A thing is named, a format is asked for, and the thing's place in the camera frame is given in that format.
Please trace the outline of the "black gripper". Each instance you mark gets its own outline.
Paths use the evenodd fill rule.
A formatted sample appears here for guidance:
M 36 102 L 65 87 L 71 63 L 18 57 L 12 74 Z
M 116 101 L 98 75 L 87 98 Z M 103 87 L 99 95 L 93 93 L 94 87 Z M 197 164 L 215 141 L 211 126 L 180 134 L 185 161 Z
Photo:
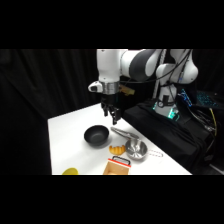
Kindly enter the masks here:
M 117 94 L 112 95 L 101 95 L 101 107 L 104 110 L 104 116 L 108 116 L 109 110 L 115 110 L 119 104 L 119 97 Z M 116 109 L 113 112 L 113 125 L 116 125 L 117 122 L 120 120 L 120 110 Z

